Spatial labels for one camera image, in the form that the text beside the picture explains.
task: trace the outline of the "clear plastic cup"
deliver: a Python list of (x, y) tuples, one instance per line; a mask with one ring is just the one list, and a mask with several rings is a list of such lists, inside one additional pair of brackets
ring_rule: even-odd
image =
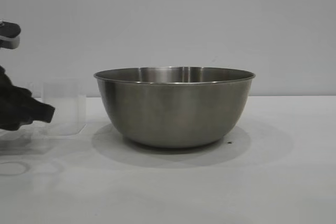
[(78, 134), (85, 126), (86, 96), (77, 79), (52, 79), (42, 86), (43, 103), (55, 107), (51, 123), (44, 132), (51, 136)]

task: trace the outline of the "black glove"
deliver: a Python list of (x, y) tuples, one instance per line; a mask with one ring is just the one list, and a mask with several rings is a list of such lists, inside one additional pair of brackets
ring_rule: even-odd
[(0, 129), (16, 131), (33, 121), (50, 123), (55, 108), (32, 98), (28, 89), (16, 87), (0, 66)]

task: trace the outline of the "bowl rim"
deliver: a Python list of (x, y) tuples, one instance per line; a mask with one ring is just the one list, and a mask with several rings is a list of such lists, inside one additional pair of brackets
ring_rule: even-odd
[[(206, 81), (206, 82), (146, 82), (146, 81), (125, 81), (125, 80), (116, 80), (116, 79), (109, 79), (100, 77), (100, 74), (103, 74), (105, 72), (109, 71), (117, 71), (117, 70), (129, 70), (129, 69), (163, 69), (163, 68), (201, 68), (201, 69), (221, 69), (221, 70), (234, 70), (239, 72), (244, 72), (249, 77), (241, 78), (241, 79), (234, 79), (234, 80), (224, 80), (224, 81)], [(200, 84), (218, 84), (218, 83), (233, 83), (233, 82), (241, 82), (241, 81), (247, 81), (253, 79), (256, 75), (250, 71), (246, 70), (240, 70), (240, 69), (234, 69), (234, 68), (219, 68), (219, 67), (187, 67), (187, 66), (180, 66), (180, 67), (138, 67), (138, 68), (117, 68), (117, 69), (108, 69), (108, 70), (102, 70), (99, 72), (96, 72), (93, 75), (96, 79), (107, 81), (107, 82), (116, 82), (116, 83), (131, 83), (131, 84), (154, 84), (154, 85), (200, 85)]]

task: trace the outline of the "transparent container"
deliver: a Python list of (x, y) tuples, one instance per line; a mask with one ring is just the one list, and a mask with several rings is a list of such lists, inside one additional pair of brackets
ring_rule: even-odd
[(43, 82), (42, 101), (56, 108), (43, 132), (51, 136), (78, 134), (85, 126), (86, 96), (77, 79), (51, 79)]

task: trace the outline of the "white table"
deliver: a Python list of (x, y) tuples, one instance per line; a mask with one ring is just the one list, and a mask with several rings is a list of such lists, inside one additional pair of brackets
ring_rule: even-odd
[(336, 97), (250, 97), (222, 142), (172, 153), (87, 108), (80, 134), (0, 156), (1, 224), (336, 223)]

